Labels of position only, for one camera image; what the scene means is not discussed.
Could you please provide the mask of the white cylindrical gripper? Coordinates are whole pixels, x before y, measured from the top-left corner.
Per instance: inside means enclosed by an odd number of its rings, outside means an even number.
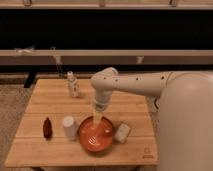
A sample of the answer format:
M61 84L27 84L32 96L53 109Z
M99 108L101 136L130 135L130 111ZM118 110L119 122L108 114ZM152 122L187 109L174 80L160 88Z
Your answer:
M102 120L102 111L106 110L110 99L111 90L96 89L94 94L94 108L96 111L93 112L93 125L97 127Z

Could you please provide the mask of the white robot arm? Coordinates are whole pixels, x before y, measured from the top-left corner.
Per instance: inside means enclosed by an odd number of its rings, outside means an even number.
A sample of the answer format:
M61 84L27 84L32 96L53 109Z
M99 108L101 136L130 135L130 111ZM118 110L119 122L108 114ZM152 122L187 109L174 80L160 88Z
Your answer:
M91 85L97 111L115 91L159 99L158 171L213 171L213 71L120 75L109 67Z

